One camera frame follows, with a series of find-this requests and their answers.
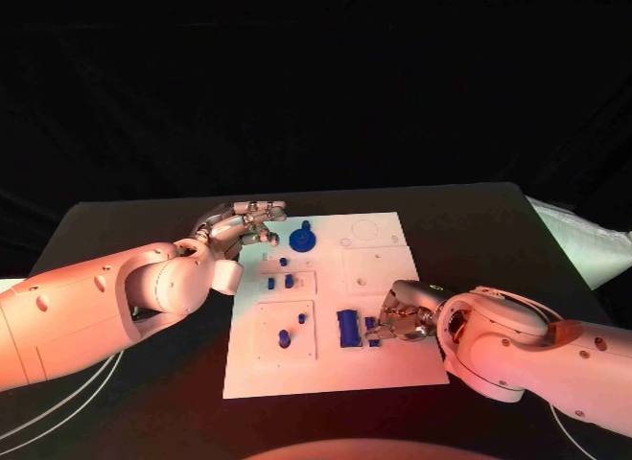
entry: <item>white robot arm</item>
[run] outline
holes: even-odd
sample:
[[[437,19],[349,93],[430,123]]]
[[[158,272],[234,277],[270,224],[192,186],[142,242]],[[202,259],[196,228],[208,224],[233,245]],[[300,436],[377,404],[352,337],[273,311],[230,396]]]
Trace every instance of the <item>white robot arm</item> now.
[[[515,403],[527,389],[570,417],[632,437],[631,331],[563,320],[488,287],[450,295],[397,281],[367,338],[429,335],[437,335],[447,371],[488,398]]]
[[[209,289],[233,295],[241,246],[279,244],[282,201],[221,205],[189,238],[65,266],[0,293],[0,390],[80,371],[195,312]]]

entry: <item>white board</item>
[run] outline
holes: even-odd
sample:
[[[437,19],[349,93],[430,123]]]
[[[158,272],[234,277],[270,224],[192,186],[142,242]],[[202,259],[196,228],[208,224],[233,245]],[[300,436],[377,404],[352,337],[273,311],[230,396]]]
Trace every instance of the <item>white board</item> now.
[[[308,220],[316,247],[297,253],[289,235]],[[225,366],[225,399],[449,383],[435,337],[384,340],[381,347],[341,348],[336,311],[378,317],[398,280],[417,280],[396,213],[313,216],[269,222],[282,243],[247,246],[235,295]],[[282,266],[280,258],[287,258]],[[284,274],[295,287],[284,288]],[[274,278],[274,289],[267,288]],[[306,313],[299,324],[299,313]],[[290,345],[279,345],[286,329]]]

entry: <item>white bag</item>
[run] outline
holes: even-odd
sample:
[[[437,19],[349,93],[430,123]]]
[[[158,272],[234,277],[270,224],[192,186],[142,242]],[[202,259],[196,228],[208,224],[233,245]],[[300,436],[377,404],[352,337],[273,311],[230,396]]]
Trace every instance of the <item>white bag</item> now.
[[[527,199],[589,287],[598,289],[632,265],[632,231],[606,230],[566,209]]]

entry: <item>blue object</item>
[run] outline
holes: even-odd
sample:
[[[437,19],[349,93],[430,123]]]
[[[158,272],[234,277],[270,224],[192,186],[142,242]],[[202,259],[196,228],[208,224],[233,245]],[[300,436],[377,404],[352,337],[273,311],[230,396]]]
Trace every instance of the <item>blue object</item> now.
[[[375,328],[375,318],[372,316],[367,316],[364,318],[364,326],[367,327],[367,331],[371,331],[371,329]],[[368,341],[368,346],[370,347],[380,347],[381,342],[378,340],[370,340]]]
[[[312,225],[309,221],[302,222],[302,228],[297,228],[290,233],[290,238],[287,240],[290,247],[297,252],[309,252],[316,245],[316,235],[312,232]]]
[[[290,335],[287,334],[287,330],[283,329],[279,332],[279,346],[282,348],[287,348],[290,346]]]
[[[339,319],[341,348],[361,347],[360,330],[357,327],[357,311],[336,311]]]

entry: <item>blue round knob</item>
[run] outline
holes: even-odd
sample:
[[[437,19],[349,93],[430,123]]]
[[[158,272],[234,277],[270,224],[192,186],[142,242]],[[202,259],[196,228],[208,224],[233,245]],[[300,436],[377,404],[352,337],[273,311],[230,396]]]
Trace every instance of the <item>blue round knob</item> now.
[[[290,335],[287,334],[287,330],[283,329],[279,332],[279,346],[282,348],[287,348],[290,346]]]
[[[302,228],[297,228],[290,233],[290,238],[287,240],[290,247],[297,252],[309,252],[316,245],[316,235],[312,232],[312,225],[309,221],[302,222]]]

